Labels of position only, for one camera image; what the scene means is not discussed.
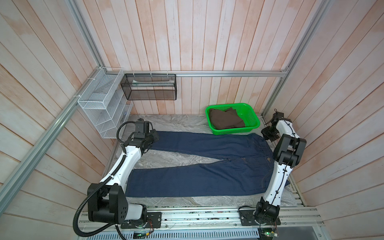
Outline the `dark blue denim jeans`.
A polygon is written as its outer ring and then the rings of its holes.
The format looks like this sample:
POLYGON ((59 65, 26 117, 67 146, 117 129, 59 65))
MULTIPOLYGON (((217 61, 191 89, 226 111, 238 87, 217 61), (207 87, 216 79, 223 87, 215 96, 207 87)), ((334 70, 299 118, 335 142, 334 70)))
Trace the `dark blue denim jeans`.
POLYGON ((137 169, 126 196, 133 198, 249 196, 265 193, 274 169, 273 152, 263 137, 159 132, 153 151, 213 158, 209 164, 137 169))

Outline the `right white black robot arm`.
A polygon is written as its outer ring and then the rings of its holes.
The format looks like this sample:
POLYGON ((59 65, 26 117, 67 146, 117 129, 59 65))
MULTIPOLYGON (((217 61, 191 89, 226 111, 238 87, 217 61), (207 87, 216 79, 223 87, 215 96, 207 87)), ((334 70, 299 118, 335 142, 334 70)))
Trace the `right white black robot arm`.
POLYGON ((276 222, 284 187, 290 173, 300 163, 307 141, 295 131, 291 120, 274 117, 272 125, 263 129, 263 136, 270 141, 279 140, 274 152, 274 169, 267 191, 261 197, 253 215, 259 225, 276 222))

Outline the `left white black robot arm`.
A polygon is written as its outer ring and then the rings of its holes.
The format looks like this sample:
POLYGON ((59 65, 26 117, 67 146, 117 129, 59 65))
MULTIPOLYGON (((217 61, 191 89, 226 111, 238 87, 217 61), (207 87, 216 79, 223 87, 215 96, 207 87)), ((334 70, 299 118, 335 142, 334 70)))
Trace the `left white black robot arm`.
POLYGON ((156 130, 134 133, 133 136, 121 144, 122 152, 108 174, 88 188, 88 217, 91 222, 113 225, 129 221, 141 225, 147 222, 147 207, 128 203, 124 187, 135 164, 160 137, 156 130))

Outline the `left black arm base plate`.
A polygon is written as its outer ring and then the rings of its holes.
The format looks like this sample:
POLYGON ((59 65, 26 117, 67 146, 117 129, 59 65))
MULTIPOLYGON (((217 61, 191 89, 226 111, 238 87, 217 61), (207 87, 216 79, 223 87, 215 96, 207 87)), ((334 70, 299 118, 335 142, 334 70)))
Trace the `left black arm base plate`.
POLYGON ((122 229, 133 230, 149 230, 150 228, 158 229, 161 227, 162 213, 149 212, 146 217, 139 220, 128 220, 121 224, 122 229))

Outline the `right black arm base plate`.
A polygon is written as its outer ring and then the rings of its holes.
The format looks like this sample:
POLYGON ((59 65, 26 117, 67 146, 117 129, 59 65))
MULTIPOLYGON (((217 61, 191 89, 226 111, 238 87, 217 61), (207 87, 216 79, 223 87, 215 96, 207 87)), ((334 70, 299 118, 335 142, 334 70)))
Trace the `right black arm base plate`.
POLYGON ((274 226, 281 225, 281 220, 275 206, 253 209, 249 206, 238 208, 242 226, 274 226))

